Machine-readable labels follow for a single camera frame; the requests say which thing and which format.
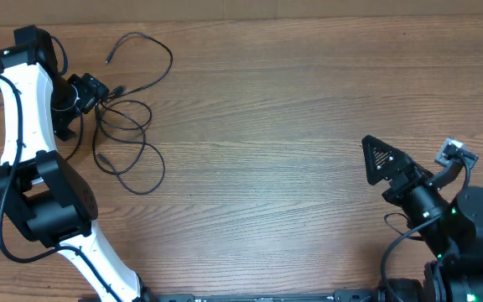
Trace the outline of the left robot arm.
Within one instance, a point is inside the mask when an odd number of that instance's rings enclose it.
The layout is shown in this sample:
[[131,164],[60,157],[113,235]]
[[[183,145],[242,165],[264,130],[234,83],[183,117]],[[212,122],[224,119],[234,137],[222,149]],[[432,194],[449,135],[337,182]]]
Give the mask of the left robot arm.
[[99,301],[152,301],[137,273],[117,256],[97,221],[96,198],[87,182],[60,155],[55,140],[68,126],[107,99],[109,90],[89,74],[64,79],[51,35],[34,25],[16,29],[15,45],[0,50],[5,144],[0,159],[0,248],[8,218],[22,236],[41,242],[45,258],[71,262]]

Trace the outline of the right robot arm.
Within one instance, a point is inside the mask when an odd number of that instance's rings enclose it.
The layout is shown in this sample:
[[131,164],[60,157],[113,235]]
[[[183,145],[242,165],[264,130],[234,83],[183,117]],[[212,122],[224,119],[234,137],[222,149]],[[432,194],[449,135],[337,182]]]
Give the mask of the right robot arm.
[[[372,301],[483,301],[483,187],[470,185],[478,160],[464,143],[446,138],[435,157],[442,170],[425,169],[408,154],[371,135],[361,140],[370,185],[385,180],[383,199],[399,208],[408,231],[380,262]],[[387,261],[406,239],[424,242],[434,255],[424,280],[391,279]]]

